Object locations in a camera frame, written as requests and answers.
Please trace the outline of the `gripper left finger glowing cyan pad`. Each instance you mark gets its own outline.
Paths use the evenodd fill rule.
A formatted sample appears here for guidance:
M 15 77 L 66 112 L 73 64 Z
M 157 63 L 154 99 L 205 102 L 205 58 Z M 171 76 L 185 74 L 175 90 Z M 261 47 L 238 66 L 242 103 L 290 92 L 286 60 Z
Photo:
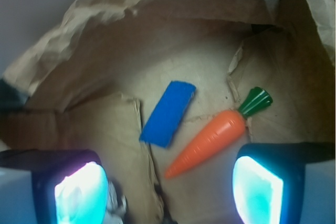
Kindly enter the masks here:
M 1 223 L 103 223 L 107 201 L 94 151 L 1 152 Z

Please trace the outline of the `gripper right finger glowing cyan pad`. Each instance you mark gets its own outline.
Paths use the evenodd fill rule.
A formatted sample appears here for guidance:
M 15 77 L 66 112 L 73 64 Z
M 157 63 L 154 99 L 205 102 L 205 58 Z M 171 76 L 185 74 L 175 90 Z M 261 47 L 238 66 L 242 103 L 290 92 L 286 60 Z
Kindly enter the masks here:
M 245 144 L 233 195 L 243 223 L 335 223 L 335 145 Z

